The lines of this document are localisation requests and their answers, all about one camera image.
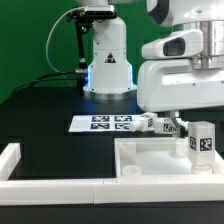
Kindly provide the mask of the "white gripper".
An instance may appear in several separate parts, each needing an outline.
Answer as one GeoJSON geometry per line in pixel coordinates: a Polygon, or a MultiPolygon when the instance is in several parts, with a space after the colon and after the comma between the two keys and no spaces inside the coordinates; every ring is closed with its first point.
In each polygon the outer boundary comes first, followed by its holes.
{"type": "Polygon", "coordinates": [[[142,46],[146,61],[137,80],[137,103],[146,112],[168,111],[175,138],[185,137],[178,110],[224,105],[224,69],[193,68],[190,56],[203,50],[201,30],[171,33],[142,46]]]}

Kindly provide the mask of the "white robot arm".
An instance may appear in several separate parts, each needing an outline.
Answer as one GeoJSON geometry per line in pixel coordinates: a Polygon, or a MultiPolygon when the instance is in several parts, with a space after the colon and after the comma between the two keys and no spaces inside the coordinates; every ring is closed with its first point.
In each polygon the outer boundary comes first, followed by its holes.
{"type": "Polygon", "coordinates": [[[224,0],[146,0],[148,16],[172,33],[142,46],[145,62],[132,84],[126,59],[126,25],[115,3],[131,0],[77,0],[94,18],[93,61],[86,94],[102,99],[137,91],[145,112],[167,112],[224,105],[224,0]]]}

